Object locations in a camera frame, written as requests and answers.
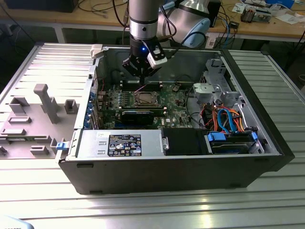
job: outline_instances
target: warning label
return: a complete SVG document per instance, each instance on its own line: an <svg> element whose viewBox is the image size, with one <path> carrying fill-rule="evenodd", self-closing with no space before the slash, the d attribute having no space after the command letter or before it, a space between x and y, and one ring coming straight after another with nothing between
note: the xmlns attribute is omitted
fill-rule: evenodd
<svg viewBox="0 0 305 229"><path fill-rule="evenodd" d="M142 156L141 135L110 135L108 156Z"/></svg>

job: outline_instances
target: slotted metal surface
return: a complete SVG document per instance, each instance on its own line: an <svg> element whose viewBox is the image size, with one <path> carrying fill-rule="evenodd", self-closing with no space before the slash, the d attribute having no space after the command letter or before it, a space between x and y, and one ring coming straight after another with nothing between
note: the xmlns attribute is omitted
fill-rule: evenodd
<svg viewBox="0 0 305 229"><path fill-rule="evenodd" d="M90 50L91 45L86 44L45 43L35 47L15 74L12 88L0 100L0 128L11 112L9 103L14 96L24 96L30 104L41 103L33 93L37 83L46 83L49 96L55 97L58 104L64 104L66 99L79 104L93 63Z"/></svg>
<svg viewBox="0 0 305 229"><path fill-rule="evenodd" d="M235 53L241 68L257 66L246 71L271 66L257 52ZM246 77L253 87L276 82L272 87L288 91L279 94L292 95L273 99L265 94L276 92L257 92L296 159L278 172L263 174L248 188L84 196L76 193L53 159L0 160L0 214L24 219L36 229L305 228L305 106L286 78L270 72L264 81L256 78L259 74Z"/></svg>
<svg viewBox="0 0 305 229"><path fill-rule="evenodd" d="M230 54L292 152L297 157L304 157L305 99L303 95L270 56L250 51L230 51Z"/></svg>

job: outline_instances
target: blue latch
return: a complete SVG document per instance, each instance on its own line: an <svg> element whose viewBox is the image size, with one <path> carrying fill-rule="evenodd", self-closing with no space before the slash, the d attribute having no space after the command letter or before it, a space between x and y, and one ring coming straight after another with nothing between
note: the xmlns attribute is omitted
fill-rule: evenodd
<svg viewBox="0 0 305 229"><path fill-rule="evenodd" d="M56 145L56 149L57 150L68 150L69 147L68 147L68 144L66 142L59 142Z"/></svg>
<svg viewBox="0 0 305 229"><path fill-rule="evenodd" d="M253 140L256 142L258 139L256 132L252 132L251 135L252 135Z"/></svg>
<svg viewBox="0 0 305 229"><path fill-rule="evenodd" d="M208 134L208 140L209 142L211 141L225 141L225 135L224 133L219 133L219 132L211 132Z"/></svg>

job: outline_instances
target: black cable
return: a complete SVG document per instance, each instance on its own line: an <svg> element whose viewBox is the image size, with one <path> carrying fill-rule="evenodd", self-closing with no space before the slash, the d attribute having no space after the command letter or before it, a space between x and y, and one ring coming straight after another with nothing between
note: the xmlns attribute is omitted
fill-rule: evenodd
<svg viewBox="0 0 305 229"><path fill-rule="evenodd" d="M113 6L111 6L111 7L105 8L105 9L101 9L101 10L86 10L86 9L84 9L84 8L81 7L81 4L82 4L84 1L86 1L86 0L81 0L80 3L78 3L77 7L78 7L80 10L86 11L86 12L101 12L101 11L110 10L110 9L113 8ZM102 4L102 3L96 4L96 5L92 6L92 7L94 8L94 7L96 7L96 6L98 6L98 5L101 5L101 4ZM125 5L125 4L127 4L127 2L124 2L124 3L122 3L122 4L118 4L118 5L116 5L116 7L117 7L117 6L122 6L122 5Z"/></svg>
<svg viewBox="0 0 305 229"><path fill-rule="evenodd" d="M222 12L218 12L218 13L223 14L223 15L225 16L225 18L224 18L224 17L221 17L221 16L219 16L219 17L217 17L217 18L218 18L218 19L221 19L221 20L224 19L224 20L226 21L226 23L229 25L230 22L231 22L230 17L229 17L229 16L227 15L227 13L225 12L224 7L223 7L222 5L220 5L220 7L223 9L224 12L223 12L223 13L222 13ZM225 31L224 31L222 37L220 38L220 40L217 41L217 43L215 44L215 48L216 48L218 45L219 45L219 48L221 47L221 40L223 39L224 35L225 35L226 33L228 33L227 27L224 26L224 28L225 28Z"/></svg>
<svg viewBox="0 0 305 229"><path fill-rule="evenodd" d="M203 32L198 32L198 31L197 31L197 32L191 32L189 35L187 35L187 36L183 39L183 41L182 41L182 42L180 43L180 45L175 49L175 51L173 51L172 55L171 55L168 59L172 58L172 57L179 51L179 49L182 48L184 42L185 42L187 39L189 39L190 36L192 36L192 35L194 35L194 34L200 34L200 35L202 35L202 36L204 37L204 42L203 42L203 43L206 42L206 36L205 36L205 34L204 34Z"/></svg>
<svg viewBox="0 0 305 229"><path fill-rule="evenodd" d="M178 79L181 78L182 76L186 76L186 77L189 78L193 83L195 83L195 80L194 80L192 77L190 77L189 75L187 75L187 74L178 75L177 78L176 78L176 80L175 80L175 82L177 82Z"/></svg>
<svg viewBox="0 0 305 229"><path fill-rule="evenodd" d="M297 49L297 47L299 46L299 44L301 43L301 41L302 41L302 39L303 39L303 37L304 37L304 34L305 34L305 30L304 30L304 32L303 32L303 34L302 34L302 36L301 36L301 38L300 38L300 40L299 40L299 42L297 43L297 45L295 46L295 48L294 48L294 50L293 50L293 52Z"/></svg>
<svg viewBox="0 0 305 229"><path fill-rule="evenodd" d="M165 11L165 9L164 9L163 6L161 6L161 13L162 13L162 15L164 16L164 18L165 18L165 20L166 20L166 22L167 22L168 31L170 32L170 35L172 36L172 40L175 42L175 40L173 39L173 37L174 37L174 35L177 34L177 28L176 28L176 26L169 20L169 18L168 18L168 16L167 16L166 11ZM174 28L173 34L172 34L172 31L171 31L170 24L171 24L171 26L173 26L173 28Z"/></svg>
<svg viewBox="0 0 305 229"><path fill-rule="evenodd" d="M298 57L298 55L303 51L304 47L305 47L305 42L301 44L300 48L298 49L298 45L301 43L303 37L305 35L305 31L303 32L303 35L301 36L298 44L296 45L296 47L293 50L293 53L291 55L291 57L289 58L289 60L287 61L287 64L285 65L285 72L287 72L290 68L290 66L293 64L293 62L296 60L296 58Z"/></svg>
<svg viewBox="0 0 305 229"><path fill-rule="evenodd" d="M126 7L126 10L125 10L124 19L123 19L124 28L123 28L123 33L122 33L122 45L124 45L124 35L125 35L125 30L126 30L126 27L127 27L127 24L128 24L128 19L129 19L128 8L129 8L129 0L127 1L127 7Z"/></svg>
<svg viewBox="0 0 305 229"><path fill-rule="evenodd" d="M116 5L114 3L114 0L112 0L112 5L113 5L113 9L114 9L114 13L115 13L116 19L118 20L118 22L120 23L120 25L122 27L125 27L126 25L124 25L123 22L121 22L121 20L119 18L119 15L118 15L118 12L116 11Z"/></svg>
<svg viewBox="0 0 305 229"><path fill-rule="evenodd" d="M16 45L16 44L12 44L12 43L11 43L10 37L12 37L12 36L13 36L13 35L11 35L11 36L6 36L6 37L4 37L3 40L1 40L0 42L4 41L6 38L8 38L8 42L9 42L10 46L13 47L13 48L15 48L15 52L16 52L18 55L24 57L23 55L21 55L21 54L16 50L16 48L19 48L20 50L23 50L23 51L26 52L26 54L28 55L28 54L30 53L29 51L27 51L26 49L24 49L24 48L22 48L22 47L20 47L20 46L18 46L18 45Z"/></svg>
<svg viewBox="0 0 305 229"><path fill-rule="evenodd" d="M35 44L35 40L19 25L18 22L15 21L15 19L13 19L9 13L7 13L7 11L5 10L5 8L3 7L2 3L0 2L0 7L3 9L3 11L6 13L6 15L16 24L18 25L21 30L32 40L32 42Z"/></svg>
<svg viewBox="0 0 305 229"><path fill-rule="evenodd" d="M194 112L194 113L190 114L189 109L187 108L187 101L189 100L190 93L191 93L191 90L192 90L192 89L193 89L193 88L190 88L189 93L187 94L187 97L186 97L186 101L185 101L186 112L187 112L187 114L190 116L190 118L191 118L195 123L197 123L197 124L199 125L199 127L203 127L203 128L204 128L204 126L203 126L202 123L199 123L196 119L194 119L194 118L192 117L192 115L194 115L195 113L199 113L199 112Z"/></svg>

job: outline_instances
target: paper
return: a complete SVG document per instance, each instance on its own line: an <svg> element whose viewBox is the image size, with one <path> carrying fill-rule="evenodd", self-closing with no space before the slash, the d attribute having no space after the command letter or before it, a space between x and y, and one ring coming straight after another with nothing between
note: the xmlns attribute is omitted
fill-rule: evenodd
<svg viewBox="0 0 305 229"><path fill-rule="evenodd" d="M233 7L232 11L235 13L243 13L244 8L246 7L247 4L242 4L242 3L237 3Z"/></svg>
<svg viewBox="0 0 305 229"><path fill-rule="evenodd" d="M290 14L284 14L282 16L279 16L279 17L275 17L283 22L287 22L289 24L296 24L299 22L299 19L293 15L290 15Z"/></svg>

